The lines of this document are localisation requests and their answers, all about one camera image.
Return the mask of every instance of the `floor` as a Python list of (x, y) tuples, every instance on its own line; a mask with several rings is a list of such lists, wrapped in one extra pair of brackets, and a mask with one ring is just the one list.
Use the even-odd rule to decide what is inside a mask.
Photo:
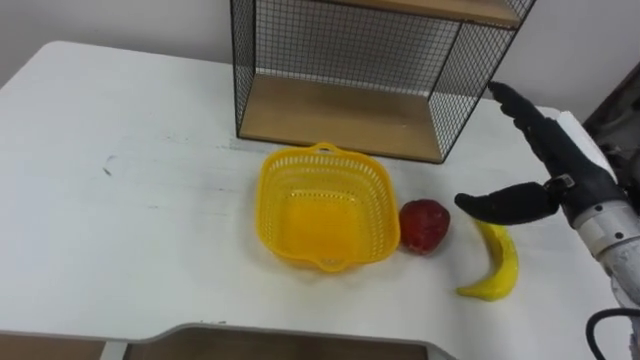
[[(0, 336), (6, 360), (99, 360), (103, 343)], [(427, 360), (422, 346), (213, 329), (185, 329), (129, 346), (125, 360)]]

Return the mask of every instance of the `mark on table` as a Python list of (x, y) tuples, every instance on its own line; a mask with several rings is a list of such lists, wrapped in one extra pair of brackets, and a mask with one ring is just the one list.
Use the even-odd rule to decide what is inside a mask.
[(109, 163), (112, 160), (115, 160), (117, 158), (117, 156), (115, 155), (109, 155), (109, 157), (107, 158), (107, 160), (105, 160), (104, 162), (104, 166), (102, 167), (102, 171), (104, 171), (105, 174), (107, 174), (107, 176), (112, 176), (113, 174), (111, 174), (111, 171), (109, 171), (109, 169), (107, 168), (107, 166), (109, 165)]

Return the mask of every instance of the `wire mesh shelf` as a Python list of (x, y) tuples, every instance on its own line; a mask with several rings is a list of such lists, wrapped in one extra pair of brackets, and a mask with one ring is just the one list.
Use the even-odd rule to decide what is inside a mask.
[(432, 15), (397, 0), (230, 1), (238, 136), (436, 163), (535, 2), (504, 0), (507, 22), (447, 0), (426, 1)]

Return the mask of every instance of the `black cable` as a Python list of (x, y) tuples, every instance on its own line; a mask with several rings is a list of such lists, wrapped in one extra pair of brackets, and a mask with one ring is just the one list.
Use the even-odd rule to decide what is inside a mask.
[(595, 356), (597, 360), (606, 359), (604, 355), (602, 355), (602, 351), (600, 351), (598, 344), (596, 344), (596, 325), (600, 320), (615, 316), (640, 317), (640, 310), (628, 308), (606, 309), (591, 315), (589, 321), (587, 321), (587, 327), (585, 330), (587, 334), (587, 344), (589, 344), (589, 349), (591, 349), (593, 356)]

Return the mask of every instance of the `wooden shelf board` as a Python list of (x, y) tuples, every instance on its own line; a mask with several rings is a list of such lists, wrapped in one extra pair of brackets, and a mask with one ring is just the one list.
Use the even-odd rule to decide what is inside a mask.
[(427, 99), (256, 75), (240, 137), (442, 162)]
[(453, 20), (473, 20), (518, 27), (520, 18), (506, 0), (331, 0), (393, 10), (416, 15), (431, 15)]

